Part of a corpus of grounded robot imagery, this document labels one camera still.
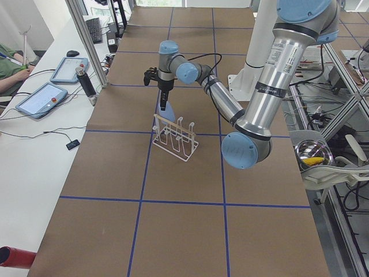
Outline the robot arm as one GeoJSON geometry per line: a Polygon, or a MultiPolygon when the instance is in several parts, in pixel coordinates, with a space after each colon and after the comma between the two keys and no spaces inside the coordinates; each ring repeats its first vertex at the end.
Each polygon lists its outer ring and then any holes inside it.
{"type": "Polygon", "coordinates": [[[173,119],[167,100],[175,80],[198,83],[235,128],[222,142],[224,159],[237,169],[253,167],[272,150],[270,126],[306,48],[335,40],[339,17],[339,1],[261,1],[244,68],[228,85],[171,40],[160,43],[159,65],[145,72],[144,84],[157,82],[159,112],[173,119]]]}

